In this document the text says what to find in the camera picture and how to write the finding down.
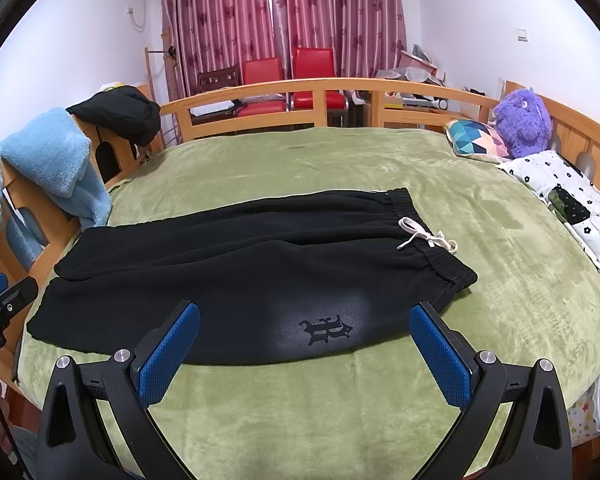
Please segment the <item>green blanket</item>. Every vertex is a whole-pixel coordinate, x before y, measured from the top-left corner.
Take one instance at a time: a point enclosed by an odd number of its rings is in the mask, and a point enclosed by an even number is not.
[[[444,313],[446,323],[503,362],[551,359],[572,404],[600,373],[600,275],[525,186],[494,164],[455,157],[440,134],[312,128],[188,142],[112,192],[109,224],[266,196],[400,186],[478,273]],[[63,354],[101,358],[25,332],[19,375],[38,406]],[[291,364],[184,365],[150,411],[191,471],[214,480],[408,479],[458,415],[408,336]],[[104,417],[133,467],[108,408]],[[486,464],[505,418],[503,408],[474,469]]]

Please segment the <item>bed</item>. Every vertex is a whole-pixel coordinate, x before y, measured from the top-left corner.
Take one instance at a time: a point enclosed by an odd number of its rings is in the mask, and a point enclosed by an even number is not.
[[[448,120],[429,112],[385,110],[384,90],[422,89],[419,84],[380,80],[286,81],[187,98],[162,109],[177,115],[184,141],[280,124],[317,127],[186,142],[153,154],[142,166],[123,155],[126,146],[117,137],[102,136],[101,131],[103,142],[117,143],[122,170],[107,183],[114,201],[109,224],[166,218],[263,196],[406,186],[425,222],[455,239],[459,258],[478,273],[478,282],[446,310],[445,322],[474,347],[492,350],[504,362],[531,365],[539,357],[551,359],[565,402],[572,404],[600,373],[600,274],[522,184],[492,164],[455,157],[444,136],[425,130],[326,128],[324,91],[350,88],[372,91],[374,126],[440,126]],[[213,129],[186,122],[188,109],[195,105],[304,89],[314,92],[314,110],[220,121]],[[477,104],[484,118],[497,103],[452,89],[436,92]],[[562,154],[575,161],[580,152],[590,153],[600,188],[600,125],[549,99],[545,102]],[[90,134],[88,124],[80,126]],[[40,190],[7,171],[13,179],[5,178],[5,185],[16,206],[29,206],[50,239],[29,272],[43,289],[77,227],[52,205],[39,205],[44,198]],[[36,192],[38,200],[32,202]],[[53,210],[60,216],[52,218]],[[0,269],[9,271],[10,280],[17,279],[23,271],[18,272],[1,242]],[[29,317],[41,296],[42,291]],[[0,351],[5,378],[23,322],[14,321],[8,346]],[[67,353],[78,362],[102,358],[55,348],[23,332],[18,386],[36,405],[42,406],[55,360]],[[445,404],[409,337],[291,364],[185,365],[151,412],[196,476],[219,479],[410,478],[458,414]],[[106,407],[104,418],[123,463],[134,468]],[[474,470],[486,464],[505,418],[506,407]]]

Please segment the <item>geometric pattern pillow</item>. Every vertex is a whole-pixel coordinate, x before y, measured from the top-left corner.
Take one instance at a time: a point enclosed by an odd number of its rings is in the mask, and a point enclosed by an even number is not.
[[[445,125],[445,132],[457,156],[495,163],[514,158],[498,132],[486,124],[471,119],[454,119]]]
[[[549,150],[499,165],[562,222],[600,272],[600,191],[573,164]]]

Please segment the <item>stuffed monster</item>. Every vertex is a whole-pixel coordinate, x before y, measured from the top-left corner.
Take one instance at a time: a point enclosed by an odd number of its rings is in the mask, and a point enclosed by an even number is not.
[[[533,89],[506,96],[494,109],[496,131],[516,158],[543,152],[551,138],[551,117]]]

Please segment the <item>floral curtain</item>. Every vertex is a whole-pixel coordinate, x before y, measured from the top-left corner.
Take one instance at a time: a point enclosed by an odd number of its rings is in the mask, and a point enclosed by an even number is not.
[[[273,22],[287,77],[296,46],[332,47],[342,77],[393,68],[406,48],[401,0],[273,0]]]
[[[162,0],[178,64],[178,93],[196,93],[199,72],[271,57],[269,0]]]

